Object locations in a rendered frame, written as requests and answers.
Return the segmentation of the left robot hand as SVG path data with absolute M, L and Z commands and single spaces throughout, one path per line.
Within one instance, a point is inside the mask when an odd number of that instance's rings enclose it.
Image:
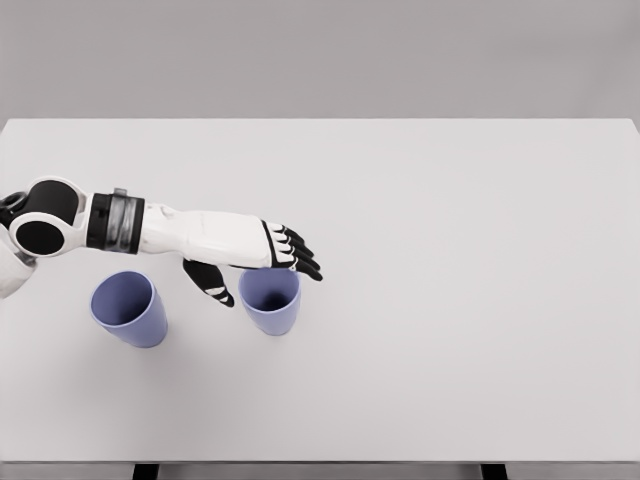
M 185 228 L 180 240 L 183 269 L 198 288 L 224 306 L 233 307 L 234 298 L 219 270 L 221 265 L 287 269 L 315 281 L 322 279 L 314 253 L 285 225 L 225 212 L 181 212 L 179 219 Z

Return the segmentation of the lavender plastic cup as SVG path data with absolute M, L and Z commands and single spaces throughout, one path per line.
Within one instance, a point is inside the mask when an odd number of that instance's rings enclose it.
M 239 279 L 243 306 L 254 324 L 267 335 L 288 333 L 301 301 L 299 275 L 287 269 L 245 270 Z
M 137 348 L 158 346 L 168 333 L 162 299 L 138 271 L 120 271 L 101 281 L 92 292 L 90 313 L 107 332 Z

